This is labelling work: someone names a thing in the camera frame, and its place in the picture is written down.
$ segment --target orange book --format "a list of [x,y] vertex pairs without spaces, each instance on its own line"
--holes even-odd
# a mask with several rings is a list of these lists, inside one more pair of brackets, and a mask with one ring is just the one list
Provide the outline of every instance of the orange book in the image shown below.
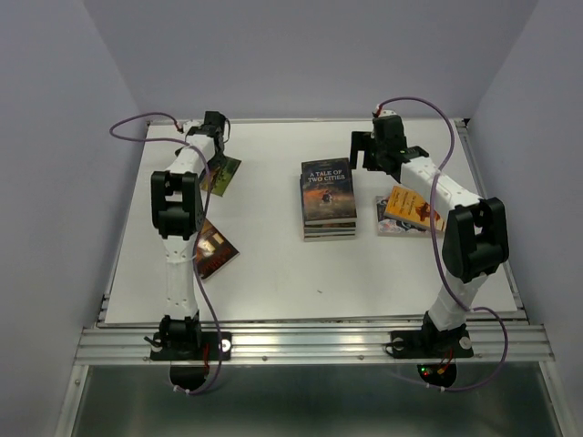
[[[386,204],[384,216],[429,229],[429,211],[429,204],[418,193],[395,186]],[[435,213],[435,229],[438,231],[445,229],[445,222],[437,213]]]

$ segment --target white robotic arm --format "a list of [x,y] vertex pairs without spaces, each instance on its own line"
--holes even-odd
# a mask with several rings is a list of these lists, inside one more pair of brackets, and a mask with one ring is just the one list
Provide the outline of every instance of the white robotic arm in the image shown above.
[[[352,168],[356,168],[359,151],[364,152],[363,167],[384,171],[429,200],[435,174],[440,170],[422,148],[407,146],[404,125],[396,113],[375,114],[373,132],[353,132]],[[487,275],[508,258],[506,217],[500,200],[480,198],[440,174],[434,208],[447,222],[442,255],[453,296],[442,285],[437,300],[425,314],[421,332],[392,333],[392,338],[404,338],[395,358],[438,358],[443,357],[444,351],[457,349],[459,341],[468,337],[466,310]],[[455,356],[473,355],[469,348],[463,349]]]
[[182,147],[166,170],[151,177],[152,222],[166,255],[166,310],[154,339],[154,352],[196,353],[201,344],[199,305],[194,294],[195,243],[204,222],[199,180],[205,168],[224,159],[226,117],[208,111],[200,126],[189,128]]
[[[207,161],[215,156],[214,138],[194,135],[188,142],[197,147]],[[166,169],[171,178],[179,175],[201,175],[204,164],[200,155],[191,147],[180,150],[176,160]],[[171,319],[195,319],[199,305],[194,294],[192,261],[195,255],[194,243],[199,232],[194,231],[187,239],[182,235],[168,235],[162,239],[166,252],[166,311]]]

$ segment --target screw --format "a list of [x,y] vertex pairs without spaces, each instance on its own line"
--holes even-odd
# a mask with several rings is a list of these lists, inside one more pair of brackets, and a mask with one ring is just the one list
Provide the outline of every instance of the screw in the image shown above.
[[402,342],[403,339],[400,337],[397,337],[395,339],[392,339],[391,343],[393,344],[393,349],[395,349],[396,351],[402,351],[404,349],[403,346],[396,346],[395,343],[400,343]]
[[466,351],[472,349],[472,341],[469,339],[469,337],[462,337],[459,339],[459,345]]
[[230,351],[230,341],[228,341],[227,339],[222,339],[222,351],[223,352],[228,352]]

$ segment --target white platform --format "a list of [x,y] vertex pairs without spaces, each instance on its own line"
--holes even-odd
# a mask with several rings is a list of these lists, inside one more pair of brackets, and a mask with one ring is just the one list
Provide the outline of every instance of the white platform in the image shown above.
[[[296,320],[423,314],[440,282],[429,238],[377,237],[374,197],[388,195],[393,180],[381,173],[353,173],[357,238],[302,241],[299,195],[301,162],[347,157],[351,132],[370,121],[234,124],[228,155],[242,160],[224,198],[212,196],[209,219],[240,255],[207,282],[221,320]],[[410,146],[439,162],[448,147],[443,121],[405,120]],[[148,137],[178,137],[154,126]],[[163,316],[165,265],[151,223],[149,178],[174,158],[176,144],[145,146],[138,182],[111,290],[106,323],[156,323]],[[445,171],[476,190],[459,142]],[[197,291],[202,320],[210,313]],[[475,305],[517,307],[502,268]]]

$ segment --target white wall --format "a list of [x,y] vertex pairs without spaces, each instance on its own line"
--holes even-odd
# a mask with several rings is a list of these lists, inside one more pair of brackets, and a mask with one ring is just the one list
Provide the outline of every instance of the white wall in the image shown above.
[[536,0],[85,3],[142,110],[368,117],[412,94],[470,117]]
[[541,0],[470,134],[489,195],[506,202],[510,260],[545,323],[583,430],[583,3]]
[[140,147],[107,129],[137,108],[76,0],[4,1],[0,59],[0,435],[38,437],[55,430],[137,171]]

